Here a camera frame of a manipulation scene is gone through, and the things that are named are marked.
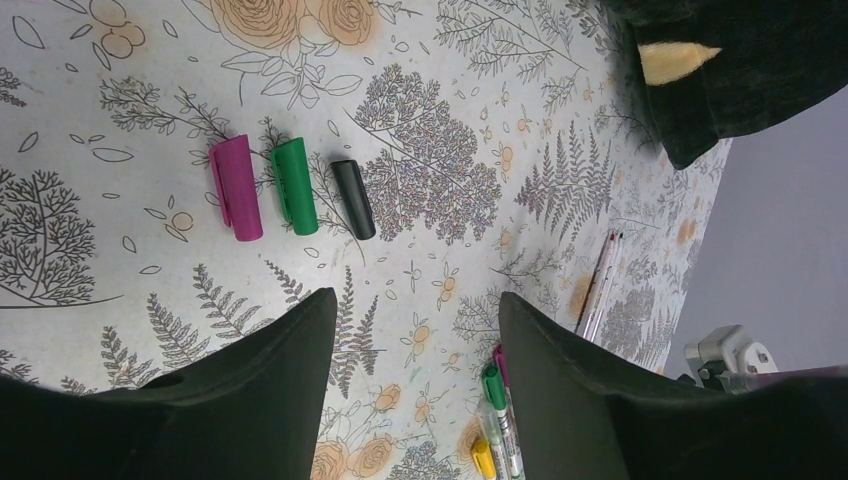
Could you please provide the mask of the green pen cap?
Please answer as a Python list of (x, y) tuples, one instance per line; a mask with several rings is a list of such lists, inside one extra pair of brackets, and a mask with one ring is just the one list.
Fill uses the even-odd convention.
[(298, 236), (318, 231), (304, 139), (297, 137), (271, 151), (271, 166), (285, 221)]

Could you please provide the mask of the black pen cap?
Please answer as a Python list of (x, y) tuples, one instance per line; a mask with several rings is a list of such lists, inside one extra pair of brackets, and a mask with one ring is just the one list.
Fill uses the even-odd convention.
[(376, 226), (359, 164), (355, 160), (339, 160), (331, 162), (330, 169), (354, 237), (357, 240), (373, 238)]

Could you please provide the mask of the purple cap marker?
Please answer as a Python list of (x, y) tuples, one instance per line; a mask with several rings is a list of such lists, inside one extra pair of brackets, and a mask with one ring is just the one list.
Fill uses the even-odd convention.
[(493, 349), (492, 359), (493, 359), (494, 364), (497, 366), (497, 368), (499, 370), (499, 373), (501, 375), (501, 379), (502, 379), (504, 387), (506, 389), (508, 389), (509, 388), (509, 377), (508, 377), (508, 372), (507, 372), (507, 367), (506, 367), (506, 362), (505, 362), (503, 346), (501, 344), (498, 344)]

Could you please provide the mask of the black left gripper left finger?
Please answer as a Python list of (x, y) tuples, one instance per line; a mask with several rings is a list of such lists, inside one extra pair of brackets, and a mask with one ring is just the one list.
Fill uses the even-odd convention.
[(337, 318), (330, 288), (138, 389), (71, 395), (3, 378), (5, 479), (306, 479)]

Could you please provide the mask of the black cap marker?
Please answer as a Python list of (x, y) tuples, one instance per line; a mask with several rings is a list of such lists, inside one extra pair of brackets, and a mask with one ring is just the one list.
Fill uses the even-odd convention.
[(602, 248), (595, 272), (590, 283), (588, 295), (578, 322), (578, 335), (590, 342), (595, 338), (599, 329), (604, 308), (605, 297), (608, 294), (615, 270), (615, 261), (622, 234), (612, 230), (609, 232)]

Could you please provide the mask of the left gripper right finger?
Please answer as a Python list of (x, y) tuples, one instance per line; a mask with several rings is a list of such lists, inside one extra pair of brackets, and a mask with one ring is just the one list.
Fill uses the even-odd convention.
[(581, 338), (519, 295), (499, 302), (530, 479), (843, 479), (847, 380), (700, 388)]

